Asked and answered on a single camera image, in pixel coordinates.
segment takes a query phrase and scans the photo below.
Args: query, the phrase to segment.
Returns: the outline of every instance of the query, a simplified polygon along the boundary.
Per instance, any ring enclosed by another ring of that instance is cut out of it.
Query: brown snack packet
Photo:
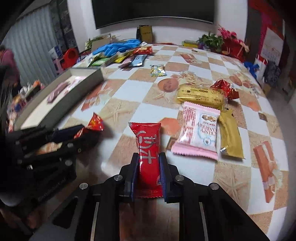
[[[219,117],[221,154],[244,158],[242,140],[232,110],[221,112]]]

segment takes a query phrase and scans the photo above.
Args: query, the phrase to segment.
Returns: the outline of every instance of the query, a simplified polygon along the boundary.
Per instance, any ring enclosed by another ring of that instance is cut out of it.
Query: silver screw
[[[66,161],[65,161],[65,165],[66,165],[66,166],[71,166],[72,163],[73,163],[73,162],[72,162],[71,160],[66,160]]]
[[[80,189],[86,189],[88,186],[89,186],[89,185],[88,185],[87,183],[81,183],[81,184],[79,185],[79,188],[80,188]]]
[[[115,175],[114,180],[115,181],[120,181],[120,180],[122,180],[122,176],[121,175]]]
[[[219,185],[217,183],[212,183],[210,185],[210,188],[212,188],[213,190],[217,190],[217,189],[219,189]]]
[[[182,176],[182,175],[176,175],[176,176],[175,176],[175,179],[176,179],[177,181],[181,182],[181,181],[184,180],[184,176]]]

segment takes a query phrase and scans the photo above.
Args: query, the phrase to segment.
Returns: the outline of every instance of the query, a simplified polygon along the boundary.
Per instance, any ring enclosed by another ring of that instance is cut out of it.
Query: checkered tablecloth
[[[87,125],[93,112],[104,120],[106,129],[101,143],[89,153],[88,160],[81,160],[78,167],[87,170],[87,176],[92,178],[103,176],[106,179],[118,174],[123,165],[130,163],[133,152],[137,152],[135,135],[128,122],[161,122],[161,151],[166,152],[168,162],[195,183],[219,183],[270,240],[276,240],[286,213],[288,162],[277,118],[257,82],[236,59],[188,47],[152,47],[155,55],[148,56],[141,67],[121,70],[118,69],[120,64],[111,64],[102,69],[106,81],[60,124],[60,127]],[[167,76],[152,78],[150,65],[153,64],[164,64]],[[219,161],[175,155],[166,150],[169,139],[178,137],[183,111],[180,104],[172,101],[174,93],[159,89],[158,83],[166,78],[201,85],[211,85],[219,79],[233,83],[240,98],[230,101],[228,108],[233,110],[237,120],[245,159],[221,156],[219,128]],[[250,83],[259,94],[254,94]],[[261,120],[259,113],[263,113],[267,121]],[[269,203],[253,151],[264,141],[272,147],[277,176],[280,177]],[[123,205],[120,216],[122,240],[154,240],[154,237],[157,240],[178,240],[178,209],[177,204],[165,204],[162,199],[138,200],[133,208]]]

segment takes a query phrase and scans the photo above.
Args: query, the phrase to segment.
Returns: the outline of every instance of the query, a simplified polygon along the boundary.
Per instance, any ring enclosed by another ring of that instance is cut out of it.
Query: television
[[[215,0],[92,0],[96,28],[135,19],[184,18],[214,22]]]

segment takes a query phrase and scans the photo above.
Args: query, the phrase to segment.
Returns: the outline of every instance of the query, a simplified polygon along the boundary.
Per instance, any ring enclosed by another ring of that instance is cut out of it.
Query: curtain
[[[15,55],[21,85],[32,84],[37,79],[48,85],[57,76],[48,53],[58,45],[48,5],[17,21],[2,44]]]

